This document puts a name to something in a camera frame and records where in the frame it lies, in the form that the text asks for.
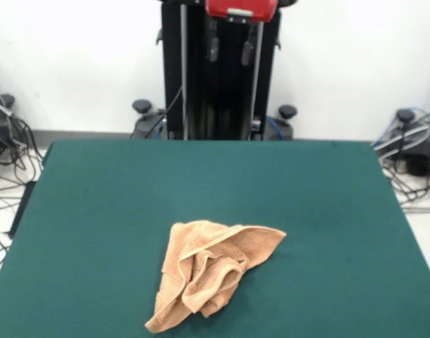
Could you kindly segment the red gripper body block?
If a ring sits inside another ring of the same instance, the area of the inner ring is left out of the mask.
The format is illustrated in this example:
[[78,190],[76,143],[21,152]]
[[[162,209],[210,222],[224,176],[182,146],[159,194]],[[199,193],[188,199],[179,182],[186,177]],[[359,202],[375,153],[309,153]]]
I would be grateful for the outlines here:
[[254,22],[269,22],[278,7],[277,0],[208,0],[208,15],[218,18],[240,17]]

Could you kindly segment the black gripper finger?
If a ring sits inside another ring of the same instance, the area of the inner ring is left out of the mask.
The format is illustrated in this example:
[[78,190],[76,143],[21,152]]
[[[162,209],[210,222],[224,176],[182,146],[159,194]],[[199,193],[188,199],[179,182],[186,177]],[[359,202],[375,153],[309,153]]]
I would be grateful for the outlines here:
[[208,38],[208,60],[211,63],[217,62],[219,55],[219,38],[217,35],[217,19],[209,17],[207,38]]
[[249,25],[248,36],[242,48],[242,65],[249,65],[254,51],[254,26]]

